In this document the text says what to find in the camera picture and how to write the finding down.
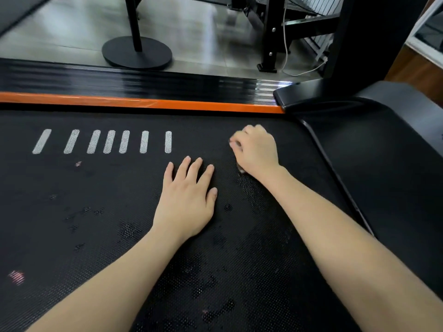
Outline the person's left hand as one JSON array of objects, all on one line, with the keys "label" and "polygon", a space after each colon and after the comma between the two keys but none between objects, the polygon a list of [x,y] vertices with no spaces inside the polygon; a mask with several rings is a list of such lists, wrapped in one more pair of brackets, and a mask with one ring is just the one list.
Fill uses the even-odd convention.
[{"label": "person's left hand", "polygon": [[208,165],[198,176],[197,184],[188,184],[187,172],[194,161],[186,156],[173,172],[173,182],[166,190],[162,186],[151,228],[154,234],[183,243],[197,235],[213,217],[215,207],[207,208],[207,193],[214,165]]}]

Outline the person's right hand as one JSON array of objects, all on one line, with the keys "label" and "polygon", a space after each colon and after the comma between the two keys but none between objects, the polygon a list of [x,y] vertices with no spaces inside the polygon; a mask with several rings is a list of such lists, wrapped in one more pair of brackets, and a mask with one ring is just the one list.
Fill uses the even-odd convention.
[{"label": "person's right hand", "polygon": [[233,153],[237,164],[258,181],[262,181],[280,167],[276,142],[270,133],[268,133],[266,147],[253,150],[233,150]]}]

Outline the person's left forearm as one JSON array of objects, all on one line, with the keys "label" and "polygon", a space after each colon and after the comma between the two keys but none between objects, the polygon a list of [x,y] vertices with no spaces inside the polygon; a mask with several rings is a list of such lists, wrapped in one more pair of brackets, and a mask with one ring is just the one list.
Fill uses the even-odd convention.
[{"label": "person's left forearm", "polygon": [[153,227],[115,262],[56,304],[26,332],[129,332],[180,246],[196,230]]}]

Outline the person's right forearm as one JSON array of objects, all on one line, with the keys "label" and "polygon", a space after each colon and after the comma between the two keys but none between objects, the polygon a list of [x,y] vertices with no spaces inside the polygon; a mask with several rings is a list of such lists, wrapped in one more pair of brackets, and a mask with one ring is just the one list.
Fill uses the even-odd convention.
[{"label": "person's right forearm", "polygon": [[443,332],[443,301],[346,213],[280,165],[241,166],[283,208],[362,332]]}]

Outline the black treadmill belt, white stripes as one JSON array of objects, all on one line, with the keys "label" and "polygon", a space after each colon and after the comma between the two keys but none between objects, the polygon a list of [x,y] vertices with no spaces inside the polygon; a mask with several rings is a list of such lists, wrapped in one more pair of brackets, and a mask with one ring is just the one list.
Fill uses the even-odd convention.
[{"label": "black treadmill belt, white stripes", "polygon": [[361,332],[272,195],[228,144],[273,135],[291,175],[351,217],[294,117],[0,111],[0,332],[21,332],[152,227],[168,162],[213,164],[212,220],[174,255],[134,332]]}]

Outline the orange treadmill trim strip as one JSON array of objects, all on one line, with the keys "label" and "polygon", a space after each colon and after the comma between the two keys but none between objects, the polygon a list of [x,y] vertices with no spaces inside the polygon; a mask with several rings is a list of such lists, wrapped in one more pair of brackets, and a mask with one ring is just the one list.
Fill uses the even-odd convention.
[{"label": "orange treadmill trim strip", "polygon": [[237,104],[205,101],[136,99],[106,96],[41,94],[22,92],[0,92],[1,103],[52,104],[95,107],[123,107],[135,109],[172,109],[188,111],[218,111],[238,113],[283,114],[277,105]]}]

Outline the black round-base stand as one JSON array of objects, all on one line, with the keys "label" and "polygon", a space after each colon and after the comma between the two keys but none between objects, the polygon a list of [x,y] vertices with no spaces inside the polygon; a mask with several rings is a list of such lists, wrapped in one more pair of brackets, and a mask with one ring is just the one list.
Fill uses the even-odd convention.
[{"label": "black round-base stand", "polygon": [[112,66],[164,70],[173,60],[172,51],[158,40],[141,36],[137,12],[140,2],[141,0],[125,0],[131,35],[107,41],[102,47],[102,55]]}]

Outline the black treadmill motor cover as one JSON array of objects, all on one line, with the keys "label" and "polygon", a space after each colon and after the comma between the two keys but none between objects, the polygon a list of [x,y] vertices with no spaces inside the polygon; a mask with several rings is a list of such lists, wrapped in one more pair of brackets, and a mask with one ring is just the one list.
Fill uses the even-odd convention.
[{"label": "black treadmill motor cover", "polygon": [[303,115],[376,238],[443,299],[443,110],[406,83],[300,83]]}]

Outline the white slatted rack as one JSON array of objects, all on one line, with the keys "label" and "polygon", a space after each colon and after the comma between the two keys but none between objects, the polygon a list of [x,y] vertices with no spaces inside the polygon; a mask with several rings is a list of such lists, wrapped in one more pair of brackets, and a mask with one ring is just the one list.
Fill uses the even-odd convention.
[{"label": "white slatted rack", "polygon": [[284,27],[289,37],[300,39],[324,61],[340,19],[343,0],[287,0]]}]

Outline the black metal rack frame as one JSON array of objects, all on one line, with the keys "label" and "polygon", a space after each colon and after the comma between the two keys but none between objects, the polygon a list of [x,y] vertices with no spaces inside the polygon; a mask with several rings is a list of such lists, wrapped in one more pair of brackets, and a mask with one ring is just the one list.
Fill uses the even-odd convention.
[{"label": "black metal rack frame", "polygon": [[261,62],[257,65],[260,72],[276,73],[278,53],[289,55],[289,48],[294,40],[289,37],[284,27],[285,6],[287,0],[241,0],[242,10],[251,23],[258,27],[262,34]]}]

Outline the black treadmill side rail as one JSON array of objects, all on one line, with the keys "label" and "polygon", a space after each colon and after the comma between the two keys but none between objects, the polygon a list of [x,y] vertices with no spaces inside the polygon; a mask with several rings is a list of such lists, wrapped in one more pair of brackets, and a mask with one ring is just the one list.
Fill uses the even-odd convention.
[{"label": "black treadmill side rail", "polygon": [[0,57],[0,92],[275,106],[273,92],[291,84]]}]

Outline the black treadmill upright post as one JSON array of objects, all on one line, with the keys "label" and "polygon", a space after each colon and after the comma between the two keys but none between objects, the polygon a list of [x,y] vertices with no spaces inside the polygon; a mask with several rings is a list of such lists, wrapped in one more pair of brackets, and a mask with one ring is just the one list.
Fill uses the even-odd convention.
[{"label": "black treadmill upright post", "polygon": [[429,0],[343,0],[322,79],[274,91],[284,110],[350,97],[384,80]]}]

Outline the white window frame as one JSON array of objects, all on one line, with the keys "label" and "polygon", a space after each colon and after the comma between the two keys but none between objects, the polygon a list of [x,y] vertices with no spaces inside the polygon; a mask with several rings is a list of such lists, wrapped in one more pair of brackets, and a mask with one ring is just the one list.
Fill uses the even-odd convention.
[{"label": "white window frame", "polygon": [[405,44],[443,70],[443,0],[431,1]]}]

